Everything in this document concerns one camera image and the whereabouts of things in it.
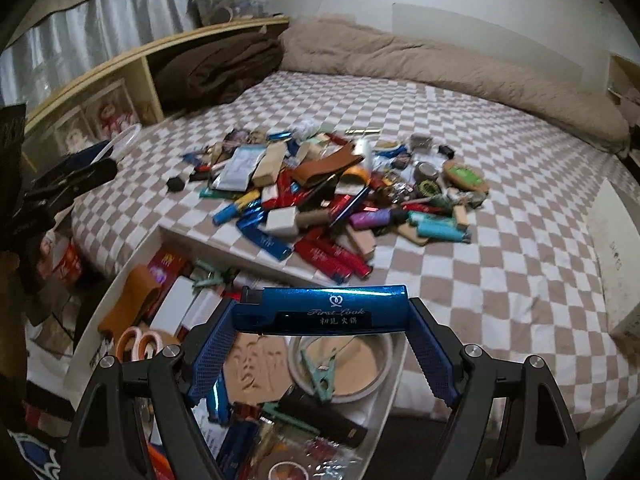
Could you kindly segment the metallic blue lighter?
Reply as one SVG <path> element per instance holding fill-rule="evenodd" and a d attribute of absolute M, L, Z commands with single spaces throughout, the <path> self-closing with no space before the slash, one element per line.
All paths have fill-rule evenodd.
<path fill-rule="evenodd" d="M 241 333 L 341 336 L 400 332 L 410 300 L 405 286 L 286 288 L 244 292 L 231 308 Z"/>

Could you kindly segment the light blue lighter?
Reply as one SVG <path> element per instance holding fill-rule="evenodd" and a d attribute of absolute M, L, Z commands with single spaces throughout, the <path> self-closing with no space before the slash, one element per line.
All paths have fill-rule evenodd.
<path fill-rule="evenodd" d="M 421 222 L 416 226 L 416 234 L 420 237 L 434 238 L 434 240 L 471 243 L 471 234 L 468 231 L 459 230 L 455 226 L 442 222 Z"/>

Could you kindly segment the white orange scissors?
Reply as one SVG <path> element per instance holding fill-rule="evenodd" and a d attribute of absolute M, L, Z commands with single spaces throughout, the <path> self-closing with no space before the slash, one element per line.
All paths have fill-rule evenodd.
<path fill-rule="evenodd" d="M 163 348 L 163 338 L 155 330 L 130 326 L 118 338 L 115 356 L 121 363 L 138 362 L 152 359 Z"/>

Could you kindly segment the grey curtain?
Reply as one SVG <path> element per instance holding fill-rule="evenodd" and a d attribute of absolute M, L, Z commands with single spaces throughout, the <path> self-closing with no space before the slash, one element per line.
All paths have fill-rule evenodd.
<path fill-rule="evenodd" d="M 56 12 L 1 53 L 1 103 L 33 110 L 114 56 L 196 27 L 189 0 L 87 0 Z"/>

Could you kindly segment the silver foil pouch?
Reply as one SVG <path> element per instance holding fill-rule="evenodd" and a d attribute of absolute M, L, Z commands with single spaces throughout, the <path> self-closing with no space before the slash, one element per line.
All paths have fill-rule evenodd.
<path fill-rule="evenodd" d="M 214 188 L 224 192 L 244 192 L 265 151 L 265 145 L 260 144 L 247 144 L 237 148 L 214 180 Z"/>

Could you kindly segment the brown folded blanket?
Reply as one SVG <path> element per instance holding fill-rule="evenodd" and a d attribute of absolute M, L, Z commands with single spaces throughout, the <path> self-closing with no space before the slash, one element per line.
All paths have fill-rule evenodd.
<path fill-rule="evenodd" d="M 154 86 L 166 112 L 228 104 L 275 72 L 282 58 L 279 40 L 244 32 L 180 53 L 157 73 Z"/>

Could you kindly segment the purple lighter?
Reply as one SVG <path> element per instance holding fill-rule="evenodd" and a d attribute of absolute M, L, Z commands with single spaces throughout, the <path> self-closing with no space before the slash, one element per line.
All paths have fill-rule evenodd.
<path fill-rule="evenodd" d="M 378 209 L 377 211 L 363 211 L 349 217 L 350 225 L 358 231 L 386 226 L 399 226 L 409 219 L 408 211 L 402 209 Z"/>

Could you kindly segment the white sorting box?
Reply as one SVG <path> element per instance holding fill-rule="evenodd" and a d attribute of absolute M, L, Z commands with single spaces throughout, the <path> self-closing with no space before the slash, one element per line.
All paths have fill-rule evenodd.
<path fill-rule="evenodd" d="M 203 310 L 193 309 L 191 296 L 178 301 L 166 297 L 157 299 L 155 291 L 162 286 L 162 281 L 156 275 L 150 276 L 147 290 L 135 289 L 134 282 L 148 270 L 149 262 L 161 250 L 190 260 L 202 259 L 216 268 L 233 266 L 258 274 L 274 281 L 274 287 L 337 287 L 308 280 L 257 258 L 240 256 L 218 245 L 206 244 L 158 226 L 145 237 L 117 274 L 75 350 L 64 386 L 76 411 L 94 369 L 106 356 L 116 358 L 115 344 L 128 327 L 155 330 L 163 338 L 163 349 L 178 346 L 195 326 L 206 323 L 218 306 L 230 299 L 211 301 Z M 230 300 L 236 304 L 242 299 L 243 296 L 240 300 Z M 259 404 L 279 399 L 288 388 L 296 386 L 288 371 L 288 338 L 303 336 L 248 334 L 234 330 L 233 344 L 217 378 L 226 383 L 232 401 Z M 345 422 L 356 422 L 364 427 L 364 433 L 346 448 L 348 464 L 344 477 L 347 479 L 359 479 L 366 472 L 392 407 L 404 365 L 407 351 L 404 332 L 384 334 L 392 336 L 394 353 L 392 368 L 382 386 L 360 401 L 346 404 L 330 402 L 328 405 L 326 422 L 337 434 L 344 434 Z"/>

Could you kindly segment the red lighter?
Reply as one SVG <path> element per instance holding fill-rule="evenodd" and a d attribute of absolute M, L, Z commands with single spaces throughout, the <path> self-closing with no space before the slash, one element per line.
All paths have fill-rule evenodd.
<path fill-rule="evenodd" d="M 294 244 L 294 250 L 306 263 L 314 266 L 336 284 L 344 284 L 352 276 L 352 270 L 337 258 L 330 256 L 309 240 L 301 238 Z"/>

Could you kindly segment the light wooden block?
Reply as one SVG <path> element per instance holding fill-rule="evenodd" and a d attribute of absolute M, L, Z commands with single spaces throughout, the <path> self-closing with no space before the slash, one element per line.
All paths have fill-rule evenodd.
<path fill-rule="evenodd" d="M 287 152 L 288 147 L 282 141 L 270 143 L 267 146 L 265 154 L 262 156 L 252 177 L 252 182 L 256 188 L 264 188 L 277 183 L 282 162 Z"/>

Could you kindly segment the dark washi tape roll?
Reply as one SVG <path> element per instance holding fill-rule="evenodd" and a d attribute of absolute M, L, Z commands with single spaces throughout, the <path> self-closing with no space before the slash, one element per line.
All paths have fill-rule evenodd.
<path fill-rule="evenodd" d="M 413 179 L 416 183 L 424 181 L 435 182 L 439 177 L 438 169 L 430 162 L 417 162 L 413 169 Z"/>

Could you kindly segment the white shoe box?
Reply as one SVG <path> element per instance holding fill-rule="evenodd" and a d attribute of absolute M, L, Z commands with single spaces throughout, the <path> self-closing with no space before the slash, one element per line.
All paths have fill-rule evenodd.
<path fill-rule="evenodd" d="M 598 258 L 608 333 L 639 350 L 639 204 L 605 180 L 588 211 L 586 225 Z"/>

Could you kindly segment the white square box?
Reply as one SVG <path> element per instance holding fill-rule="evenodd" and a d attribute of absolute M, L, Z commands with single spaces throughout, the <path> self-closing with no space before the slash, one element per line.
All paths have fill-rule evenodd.
<path fill-rule="evenodd" d="M 299 229 L 296 223 L 296 207 L 284 207 L 268 212 L 265 231 L 272 236 L 294 237 Z"/>

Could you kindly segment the orange tape roll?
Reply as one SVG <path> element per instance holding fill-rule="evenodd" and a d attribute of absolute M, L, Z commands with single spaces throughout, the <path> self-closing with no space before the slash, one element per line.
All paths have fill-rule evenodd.
<path fill-rule="evenodd" d="M 370 172 L 360 166 L 352 166 L 344 171 L 338 183 L 348 188 L 364 188 L 370 182 Z"/>

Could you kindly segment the beige duvet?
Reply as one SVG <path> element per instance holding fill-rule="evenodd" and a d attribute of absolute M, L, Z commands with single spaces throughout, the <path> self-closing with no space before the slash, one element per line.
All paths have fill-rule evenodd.
<path fill-rule="evenodd" d="M 338 18 L 298 21 L 280 43 L 282 70 L 420 82 L 535 115 L 603 151 L 630 150 L 628 124 L 602 94 L 453 44 Z"/>

